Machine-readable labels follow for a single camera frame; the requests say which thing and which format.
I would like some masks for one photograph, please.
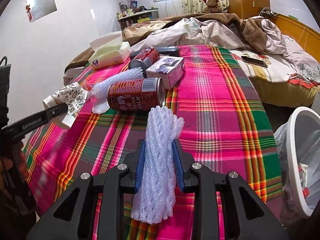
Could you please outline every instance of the blue gripper pad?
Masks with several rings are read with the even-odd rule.
[[[177,184],[181,192],[184,192],[185,185],[184,185],[183,169],[182,169],[182,164],[181,164],[179,152],[178,152],[175,141],[172,142],[172,150],[173,150],[173,163],[174,163],[174,169],[176,172]]]
[[[138,193],[139,188],[141,187],[144,162],[145,162],[145,150],[146,150],[146,141],[143,141],[143,144],[142,144],[141,150],[140,150],[138,166],[137,166],[137,170],[136,170],[136,184],[134,185],[135,193]]]

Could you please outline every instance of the brown blanket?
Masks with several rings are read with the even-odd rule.
[[[249,45],[253,51],[259,54],[262,53],[266,47],[267,35],[261,28],[262,19],[249,18],[248,20],[241,20],[234,13],[195,13],[163,19],[155,19],[125,28],[122,31],[122,37],[124,41],[128,41],[130,45],[133,46],[147,38],[152,32],[168,28],[172,25],[175,25],[183,18],[191,17],[194,17],[201,22],[207,20],[216,20],[221,22],[235,32],[240,38],[242,38],[242,42],[244,44]],[[93,49],[88,48],[86,51],[72,60],[72,62],[66,67],[65,71],[67,71],[69,68],[85,66],[92,54]]]

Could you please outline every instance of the table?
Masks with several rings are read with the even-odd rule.
[[[133,15],[128,15],[118,19],[118,22],[120,23],[120,26],[121,26],[121,30],[123,31],[126,27],[129,27],[134,23],[138,23],[139,19],[146,18],[146,17],[154,18],[152,17],[153,12],[155,12],[157,14],[157,18],[159,18],[159,10],[155,9],[155,10],[137,12]]]

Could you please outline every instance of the small cardboard box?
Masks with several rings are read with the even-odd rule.
[[[185,73],[184,58],[160,56],[160,59],[146,70],[147,77],[161,77],[165,89],[172,89],[173,86]]]

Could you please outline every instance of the barcode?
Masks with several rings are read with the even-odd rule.
[[[143,81],[141,92],[155,92],[157,91],[156,85],[157,85],[158,78],[146,78]]]

